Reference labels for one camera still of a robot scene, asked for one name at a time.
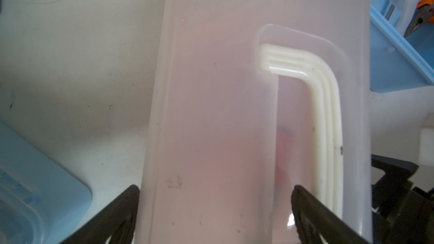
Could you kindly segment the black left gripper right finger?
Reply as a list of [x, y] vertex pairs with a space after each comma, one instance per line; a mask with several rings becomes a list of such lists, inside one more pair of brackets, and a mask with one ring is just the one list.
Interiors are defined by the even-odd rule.
[[295, 186], [291, 203], [302, 244], [367, 243], [303, 186]]

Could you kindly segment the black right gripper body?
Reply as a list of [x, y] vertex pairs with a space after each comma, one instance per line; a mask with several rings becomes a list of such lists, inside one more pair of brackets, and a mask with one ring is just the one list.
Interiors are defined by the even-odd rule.
[[410, 181], [419, 166], [379, 155], [371, 156], [371, 166], [384, 172], [372, 185], [373, 243], [432, 244], [434, 190]]

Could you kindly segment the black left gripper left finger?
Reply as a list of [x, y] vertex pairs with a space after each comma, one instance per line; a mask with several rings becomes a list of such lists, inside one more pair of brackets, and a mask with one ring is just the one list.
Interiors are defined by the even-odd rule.
[[130, 244], [133, 241], [140, 190], [129, 186], [64, 244]]

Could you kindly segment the blue clear-lid toolbox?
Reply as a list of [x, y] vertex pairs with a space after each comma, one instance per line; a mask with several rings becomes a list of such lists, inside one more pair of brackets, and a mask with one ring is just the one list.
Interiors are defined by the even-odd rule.
[[1, 243], [58, 244], [91, 202], [83, 183], [1, 124]]

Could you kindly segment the pink toolbox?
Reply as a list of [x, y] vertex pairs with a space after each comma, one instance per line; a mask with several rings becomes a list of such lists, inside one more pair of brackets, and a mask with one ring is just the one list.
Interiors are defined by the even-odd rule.
[[369, 9], [166, 0], [135, 243], [296, 243], [296, 185], [372, 240]]

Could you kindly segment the light blue toolbox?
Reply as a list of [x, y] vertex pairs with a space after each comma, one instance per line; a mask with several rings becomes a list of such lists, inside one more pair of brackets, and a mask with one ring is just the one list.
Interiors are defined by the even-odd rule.
[[371, 0], [370, 89], [377, 93], [434, 84], [434, 24], [404, 37], [421, 0]]

